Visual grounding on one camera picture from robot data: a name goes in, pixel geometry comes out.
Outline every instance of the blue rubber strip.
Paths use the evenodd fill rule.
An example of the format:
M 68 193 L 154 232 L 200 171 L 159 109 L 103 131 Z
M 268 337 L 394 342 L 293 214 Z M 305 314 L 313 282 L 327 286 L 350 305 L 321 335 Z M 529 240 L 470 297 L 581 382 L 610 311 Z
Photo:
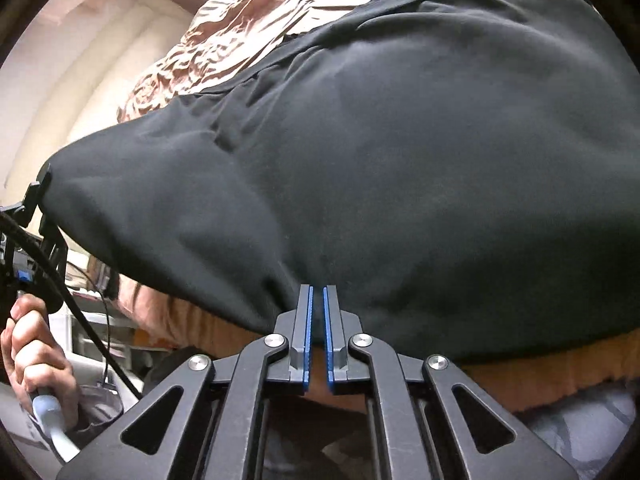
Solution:
M 329 297 L 326 287 L 322 291 L 324 298 L 324 344 L 326 353 L 326 382 L 329 390 L 334 390 L 334 341 L 331 337 L 331 318 L 329 316 Z
M 309 390 L 309 370 L 311 370 L 311 319 L 314 310 L 314 288 L 309 287 L 309 297 L 306 300 L 306 328 L 305 328 L 305 360 L 302 372 L 302 387 Z

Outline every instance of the white wall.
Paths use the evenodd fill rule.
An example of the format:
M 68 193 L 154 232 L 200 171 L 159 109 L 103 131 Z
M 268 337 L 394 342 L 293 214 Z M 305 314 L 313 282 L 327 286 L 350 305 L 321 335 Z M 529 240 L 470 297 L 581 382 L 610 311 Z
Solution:
M 0 203 L 6 180 L 40 104 L 98 32 L 136 0 L 74 9 L 59 26 L 32 22 L 0 68 Z

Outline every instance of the triangular cutout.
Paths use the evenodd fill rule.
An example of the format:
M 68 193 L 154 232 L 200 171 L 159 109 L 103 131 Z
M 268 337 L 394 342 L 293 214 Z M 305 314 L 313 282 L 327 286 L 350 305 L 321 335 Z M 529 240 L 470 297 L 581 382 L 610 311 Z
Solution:
M 479 453 L 491 453 L 515 440 L 513 431 L 464 386 L 456 384 L 452 392 Z
M 133 424 L 122 432 L 124 444 L 143 453 L 154 455 L 160 449 L 164 434 L 182 397 L 182 388 L 174 386 L 150 406 Z

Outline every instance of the black fabric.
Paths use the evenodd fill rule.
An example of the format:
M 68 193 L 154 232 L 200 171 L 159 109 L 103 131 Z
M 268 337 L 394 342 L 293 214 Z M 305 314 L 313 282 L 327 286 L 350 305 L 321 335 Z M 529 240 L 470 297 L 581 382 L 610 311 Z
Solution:
M 582 0 L 380 0 L 49 161 L 120 272 L 268 333 L 300 283 L 396 351 L 640 326 L 640 76 Z

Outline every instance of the gray patterned fabric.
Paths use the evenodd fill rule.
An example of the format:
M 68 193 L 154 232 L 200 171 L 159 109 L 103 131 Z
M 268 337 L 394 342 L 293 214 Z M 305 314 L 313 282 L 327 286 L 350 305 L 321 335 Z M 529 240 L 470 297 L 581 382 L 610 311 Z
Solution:
M 613 456 L 636 418 L 640 382 L 604 383 L 549 406 L 529 410 L 521 420 L 578 472 L 593 480 Z M 349 480 L 373 480 L 366 430 L 323 450 Z

